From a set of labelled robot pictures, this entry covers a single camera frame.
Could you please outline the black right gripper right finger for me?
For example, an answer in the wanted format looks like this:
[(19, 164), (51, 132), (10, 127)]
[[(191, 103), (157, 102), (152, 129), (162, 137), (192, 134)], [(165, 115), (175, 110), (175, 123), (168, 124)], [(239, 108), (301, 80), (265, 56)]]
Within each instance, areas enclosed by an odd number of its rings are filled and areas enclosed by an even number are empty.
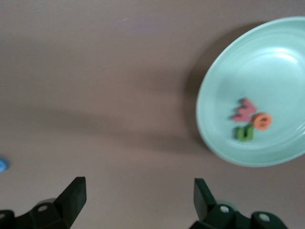
[(193, 203), (198, 220), (189, 229), (251, 229), (251, 220), (225, 203), (217, 203), (206, 182), (194, 179)]

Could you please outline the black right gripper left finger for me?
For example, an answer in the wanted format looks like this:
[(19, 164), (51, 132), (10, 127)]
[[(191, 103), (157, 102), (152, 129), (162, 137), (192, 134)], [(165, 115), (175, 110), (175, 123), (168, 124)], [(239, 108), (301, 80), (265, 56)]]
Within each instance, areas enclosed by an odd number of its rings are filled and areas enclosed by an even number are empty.
[(56, 199), (17, 217), (14, 229), (71, 229), (85, 203), (86, 179), (76, 177)]

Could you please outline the green foam letter n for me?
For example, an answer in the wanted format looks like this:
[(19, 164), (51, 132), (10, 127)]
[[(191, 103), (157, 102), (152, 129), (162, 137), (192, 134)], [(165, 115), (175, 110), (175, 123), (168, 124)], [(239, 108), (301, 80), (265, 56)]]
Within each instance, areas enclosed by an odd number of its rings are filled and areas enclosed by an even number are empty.
[(241, 142), (252, 141), (254, 138), (254, 127), (252, 125), (238, 126), (234, 132), (235, 139)]

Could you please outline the orange foam letter e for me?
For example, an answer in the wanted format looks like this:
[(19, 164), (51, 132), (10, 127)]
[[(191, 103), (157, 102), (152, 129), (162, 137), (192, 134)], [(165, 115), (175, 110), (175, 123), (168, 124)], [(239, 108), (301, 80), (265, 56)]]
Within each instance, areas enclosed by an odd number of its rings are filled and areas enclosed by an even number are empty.
[(267, 113), (257, 113), (252, 118), (252, 125), (260, 131), (265, 131), (272, 123), (272, 117)]

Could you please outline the pink foam letter w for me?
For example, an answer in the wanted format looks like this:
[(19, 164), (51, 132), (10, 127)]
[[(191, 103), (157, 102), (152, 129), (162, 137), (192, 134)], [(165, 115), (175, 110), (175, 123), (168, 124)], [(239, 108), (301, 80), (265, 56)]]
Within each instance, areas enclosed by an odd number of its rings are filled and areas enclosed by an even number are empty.
[(235, 122), (250, 122), (252, 115), (256, 113), (256, 106), (247, 98), (241, 100), (241, 105), (236, 109), (232, 120)]

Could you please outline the blue foam letter o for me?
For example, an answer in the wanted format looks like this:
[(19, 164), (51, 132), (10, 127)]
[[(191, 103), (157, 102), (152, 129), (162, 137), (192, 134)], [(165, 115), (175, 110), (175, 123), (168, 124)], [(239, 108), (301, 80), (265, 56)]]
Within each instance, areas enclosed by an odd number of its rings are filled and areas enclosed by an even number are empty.
[(0, 157), (0, 173), (9, 169), (10, 163), (7, 159)]

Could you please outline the green plate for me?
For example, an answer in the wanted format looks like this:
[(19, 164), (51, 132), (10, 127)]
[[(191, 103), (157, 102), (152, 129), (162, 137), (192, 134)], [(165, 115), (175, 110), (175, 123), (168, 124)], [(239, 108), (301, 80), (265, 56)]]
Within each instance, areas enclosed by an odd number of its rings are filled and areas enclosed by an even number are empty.
[[(232, 116), (243, 98), (272, 123), (252, 141), (235, 139)], [(305, 154), (305, 16), (277, 19), (231, 43), (207, 71), (196, 102), (205, 144), (220, 158), (247, 167), (284, 163)]]

